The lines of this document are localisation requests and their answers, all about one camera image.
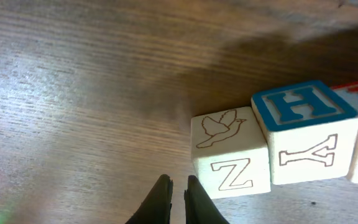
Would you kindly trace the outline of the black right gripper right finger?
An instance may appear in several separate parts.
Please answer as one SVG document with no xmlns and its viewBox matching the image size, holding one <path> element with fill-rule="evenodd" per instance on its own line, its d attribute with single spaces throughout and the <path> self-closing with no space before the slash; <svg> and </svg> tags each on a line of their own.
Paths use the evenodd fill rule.
<svg viewBox="0 0 358 224">
<path fill-rule="evenodd" d="M 188 176 L 184 199 L 186 224 L 229 224 L 195 175 Z"/>
</svg>

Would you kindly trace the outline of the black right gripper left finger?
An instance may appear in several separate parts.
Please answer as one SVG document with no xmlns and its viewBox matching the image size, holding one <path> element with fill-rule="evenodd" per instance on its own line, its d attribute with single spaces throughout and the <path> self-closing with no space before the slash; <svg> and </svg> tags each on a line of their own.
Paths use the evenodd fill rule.
<svg viewBox="0 0 358 224">
<path fill-rule="evenodd" d="M 173 180 L 162 174 L 126 224 L 169 224 Z"/>
</svg>

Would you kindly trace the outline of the wooden block blue L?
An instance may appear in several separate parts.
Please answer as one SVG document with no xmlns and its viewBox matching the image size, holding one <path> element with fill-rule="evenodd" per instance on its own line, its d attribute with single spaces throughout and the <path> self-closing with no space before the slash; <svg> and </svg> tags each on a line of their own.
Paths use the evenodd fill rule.
<svg viewBox="0 0 358 224">
<path fill-rule="evenodd" d="M 358 112 L 319 80 L 252 95 L 268 144 L 275 185 L 344 177 L 358 133 Z"/>
</svg>

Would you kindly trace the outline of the wooden block ice cream picture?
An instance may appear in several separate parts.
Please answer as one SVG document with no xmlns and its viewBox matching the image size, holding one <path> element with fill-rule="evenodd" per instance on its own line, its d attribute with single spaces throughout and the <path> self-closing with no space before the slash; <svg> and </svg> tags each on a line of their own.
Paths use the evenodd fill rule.
<svg viewBox="0 0 358 224">
<path fill-rule="evenodd" d="M 268 145 L 249 106 L 192 118 L 191 160 L 211 199 L 271 190 Z"/>
</svg>

